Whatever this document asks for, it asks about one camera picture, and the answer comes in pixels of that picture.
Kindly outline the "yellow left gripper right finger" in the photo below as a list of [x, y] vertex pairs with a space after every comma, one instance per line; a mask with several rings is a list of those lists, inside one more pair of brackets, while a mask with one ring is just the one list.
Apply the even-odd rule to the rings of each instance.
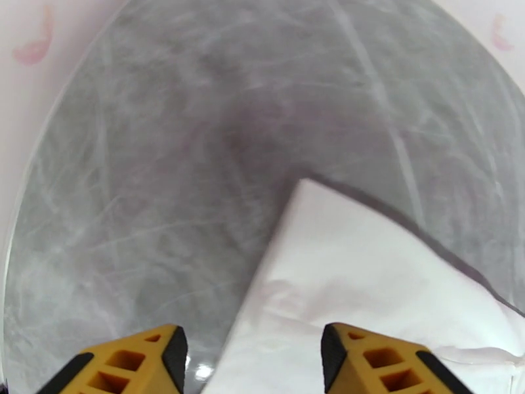
[[326, 324], [325, 394], [474, 394], [431, 351], [349, 324]]

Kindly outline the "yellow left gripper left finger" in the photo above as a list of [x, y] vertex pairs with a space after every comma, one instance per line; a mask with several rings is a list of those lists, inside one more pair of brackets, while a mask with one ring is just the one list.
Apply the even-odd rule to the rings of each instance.
[[184, 394], [187, 354], [184, 329], [166, 324], [84, 349], [36, 394]]

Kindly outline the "white t-shirt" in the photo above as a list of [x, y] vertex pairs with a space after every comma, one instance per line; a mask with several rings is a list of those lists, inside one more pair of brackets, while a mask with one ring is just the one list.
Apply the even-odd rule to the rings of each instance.
[[330, 322], [425, 345], [474, 394], [525, 394], [525, 316], [392, 219], [306, 179], [202, 394], [322, 394]]

